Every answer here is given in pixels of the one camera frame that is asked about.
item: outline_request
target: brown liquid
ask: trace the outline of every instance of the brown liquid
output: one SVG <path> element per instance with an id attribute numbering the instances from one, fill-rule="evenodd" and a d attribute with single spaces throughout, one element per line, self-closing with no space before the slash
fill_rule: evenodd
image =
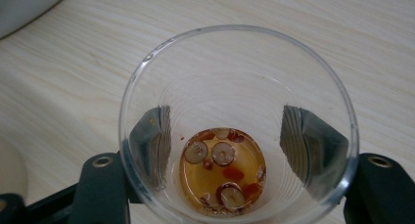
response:
<path id="1" fill-rule="evenodd" d="M 190 159 L 186 150 L 201 144 L 195 142 L 205 143 L 207 155 L 205 146 L 193 148 L 196 159 Z M 226 150 L 214 150 L 218 143 L 217 149 L 225 145 Z M 229 217 L 243 214 L 259 198 L 265 172 L 265 160 L 253 138 L 237 129 L 213 128 L 186 143 L 179 174 L 185 198 L 198 212 Z"/>

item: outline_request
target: wooden table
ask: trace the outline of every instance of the wooden table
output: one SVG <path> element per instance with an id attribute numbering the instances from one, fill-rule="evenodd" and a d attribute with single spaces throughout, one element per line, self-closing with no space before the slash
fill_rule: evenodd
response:
<path id="1" fill-rule="evenodd" d="M 164 40 L 216 24 L 286 33 L 320 54 L 356 111 L 361 152 L 415 178 L 415 0 L 64 0 L 0 40 L 0 143 L 28 173 L 27 203 L 76 183 L 118 150 L 131 72 Z M 134 223 L 160 223 L 144 205 Z M 340 205 L 320 223 L 344 223 Z"/>

